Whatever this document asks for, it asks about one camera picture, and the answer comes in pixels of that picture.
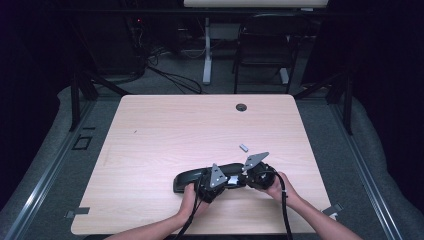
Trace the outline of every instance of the person's left hand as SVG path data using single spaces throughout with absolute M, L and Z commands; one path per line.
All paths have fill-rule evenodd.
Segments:
M 180 210 L 177 215 L 182 216 L 184 219 L 188 219 L 193 211 L 194 201 L 196 199 L 196 192 L 194 191 L 194 183 L 188 184 L 184 189 L 183 201 L 181 202 Z M 195 217 L 201 215 L 209 207 L 209 203 L 201 202 L 199 208 L 196 211 Z

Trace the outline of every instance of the chair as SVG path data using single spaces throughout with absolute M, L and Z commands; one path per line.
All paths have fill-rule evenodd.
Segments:
M 239 68 L 289 68 L 285 93 L 289 93 L 299 44 L 309 28 L 309 20 L 297 14 L 256 14 L 241 24 L 233 64 L 234 93 L 237 93 Z

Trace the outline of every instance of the table top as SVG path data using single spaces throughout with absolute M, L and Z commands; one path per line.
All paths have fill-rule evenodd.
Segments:
M 325 8 L 328 0 L 184 0 L 185 7 Z
M 245 104 L 238 111 L 237 104 Z M 249 148 L 246 153 L 239 147 Z M 298 193 L 318 209 L 330 202 L 296 103 L 290 95 L 129 95 L 122 98 L 71 230 L 114 234 L 175 214 L 173 192 L 181 172 L 263 162 L 285 172 Z M 288 209 L 291 230 L 313 232 Z M 285 233 L 281 205 L 249 187 L 226 190 L 186 234 Z

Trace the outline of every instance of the black circular hole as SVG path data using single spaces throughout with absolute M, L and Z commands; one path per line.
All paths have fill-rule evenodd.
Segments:
M 236 105 L 236 109 L 240 112 L 244 112 L 244 111 L 246 111 L 247 106 L 246 106 L 246 104 L 239 103 L 239 104 Z

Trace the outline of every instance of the metal bracket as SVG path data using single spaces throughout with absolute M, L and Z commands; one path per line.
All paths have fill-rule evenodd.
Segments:
M 67 211 L 65 213 L 64 218 L 74 218 L 75 215 L 88 214 L 89 211 L 90 211 L 90 208 L 77 208 L 74 211 Z
M 242 168 L 242 170 L 247 171 L 256 167 L 256 165 L 258 165 L 268 155 L 269 155 L 269 152 L 250 155 L 249 157 L 247 157 L 246 163 L 244 164 L 244 167 Z
M 216 188 L 220 186 L 223 183 L 227 182 L 227 177 L 222 172 L 222 170 L 214 163 L 212 165 L 212 173 L 211 173 L 211 181 L 210 181 L 210 188 Z
M 339 203 L 334 204 L 333 206 L 322 210 L 322 212 L 327 216 L 337 216 L 337 213 L 343 210 L 342 205 Z

